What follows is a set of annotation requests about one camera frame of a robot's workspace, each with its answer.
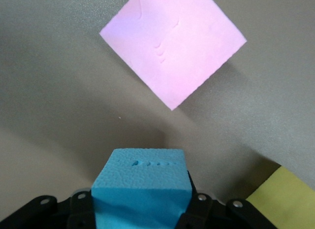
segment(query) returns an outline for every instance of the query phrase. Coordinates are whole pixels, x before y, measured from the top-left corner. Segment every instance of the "dent in pink foam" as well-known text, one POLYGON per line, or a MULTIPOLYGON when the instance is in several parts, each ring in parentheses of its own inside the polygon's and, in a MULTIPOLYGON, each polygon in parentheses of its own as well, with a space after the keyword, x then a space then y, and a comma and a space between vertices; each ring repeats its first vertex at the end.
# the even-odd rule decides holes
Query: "dent in pink foam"
POLYGON ((100 35, 171 110, 246 42, 213 0, 129 0, 100 35))

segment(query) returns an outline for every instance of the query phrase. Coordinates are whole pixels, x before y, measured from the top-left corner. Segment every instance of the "blue block front face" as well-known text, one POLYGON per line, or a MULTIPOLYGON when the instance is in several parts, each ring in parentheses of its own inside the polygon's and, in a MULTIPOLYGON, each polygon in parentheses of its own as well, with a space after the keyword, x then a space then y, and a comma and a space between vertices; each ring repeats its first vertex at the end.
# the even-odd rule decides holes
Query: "blue block front face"
POLYGON ((92 196, 99 229, 173 229, 191 199, 184 152, 116 149, 92 196))

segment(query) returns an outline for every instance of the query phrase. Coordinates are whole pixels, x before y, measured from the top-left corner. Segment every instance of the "textured top of blue block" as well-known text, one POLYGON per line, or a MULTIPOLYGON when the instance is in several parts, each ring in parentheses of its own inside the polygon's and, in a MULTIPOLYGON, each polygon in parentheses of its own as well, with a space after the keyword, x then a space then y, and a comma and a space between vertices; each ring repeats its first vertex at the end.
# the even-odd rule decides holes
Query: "textured top of blue block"
POLYGON ((180 149, 116 149, 92 188, 189 190, 180 149))

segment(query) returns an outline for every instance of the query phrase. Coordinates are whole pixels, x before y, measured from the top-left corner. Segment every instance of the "blue cube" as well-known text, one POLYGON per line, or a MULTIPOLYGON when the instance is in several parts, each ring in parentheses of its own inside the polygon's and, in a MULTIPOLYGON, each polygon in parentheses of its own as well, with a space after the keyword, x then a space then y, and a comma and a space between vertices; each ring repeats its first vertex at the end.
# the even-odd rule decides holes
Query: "blue cube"
POLYGON ((92 186, 98 229, 173 229, 192 194, 179 149, 116 149, 92 186))

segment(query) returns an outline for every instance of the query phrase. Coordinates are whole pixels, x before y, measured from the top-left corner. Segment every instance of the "dent in blue foam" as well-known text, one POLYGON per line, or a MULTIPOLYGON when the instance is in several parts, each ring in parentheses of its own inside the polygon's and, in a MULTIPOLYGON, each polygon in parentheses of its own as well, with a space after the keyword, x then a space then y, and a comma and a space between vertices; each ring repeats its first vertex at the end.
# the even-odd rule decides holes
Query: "dent in blue foam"
POLYGON ((184 152, 116 149, 92 196, 98 229, 173 229, 191 199, 184 152))

